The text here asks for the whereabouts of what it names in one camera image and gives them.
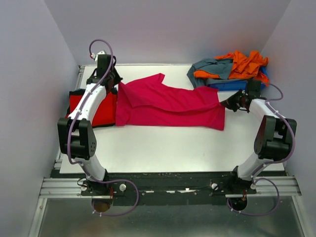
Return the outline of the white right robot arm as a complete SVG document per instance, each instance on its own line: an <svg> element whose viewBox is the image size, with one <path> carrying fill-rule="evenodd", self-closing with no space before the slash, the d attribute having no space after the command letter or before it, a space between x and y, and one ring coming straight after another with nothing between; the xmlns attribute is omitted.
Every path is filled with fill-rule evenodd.
<svg viewBox="0 0 316 237"><path fill-rule="evenodd" d="M254 153L234 169L235 177L227 181L228 190L234 194L245 188L245 182L252 182L266 167L286 162L295 149L297 122L281 115L261 96L261 82L249 79L245 89L221 102L234 112L243 110L252 113L260 122L254 140Z"/></svg>

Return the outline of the crimson pink t-shirt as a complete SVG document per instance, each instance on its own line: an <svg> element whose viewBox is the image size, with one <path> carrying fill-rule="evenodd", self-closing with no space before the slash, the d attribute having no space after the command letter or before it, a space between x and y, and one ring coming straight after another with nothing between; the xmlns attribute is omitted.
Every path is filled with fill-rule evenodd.
<svg viewBox="0 0 316 237"><path fill-rule="evenodd" d="M193 90L163 84L164 74L118 86L116 126L208 127L224 130L225 108L216 89Z"/></svg>

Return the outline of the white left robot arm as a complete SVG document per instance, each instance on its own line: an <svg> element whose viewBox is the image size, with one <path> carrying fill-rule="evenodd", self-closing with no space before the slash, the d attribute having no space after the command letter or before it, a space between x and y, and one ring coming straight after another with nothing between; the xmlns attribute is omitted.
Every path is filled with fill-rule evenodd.
<svg viewBox="0 0 316 237"><path fill-rule="evenodd" d="M61 153L66 154L70 164L78 164L93 182L93 190L104 195L109 191L109 176L100 164L96 152L97 140L92 128L95 114L107 94L121 82L115 69L116 57L109 54L97 56L94 75L86 81L86 88L76 108L57 122Z"/></svg>

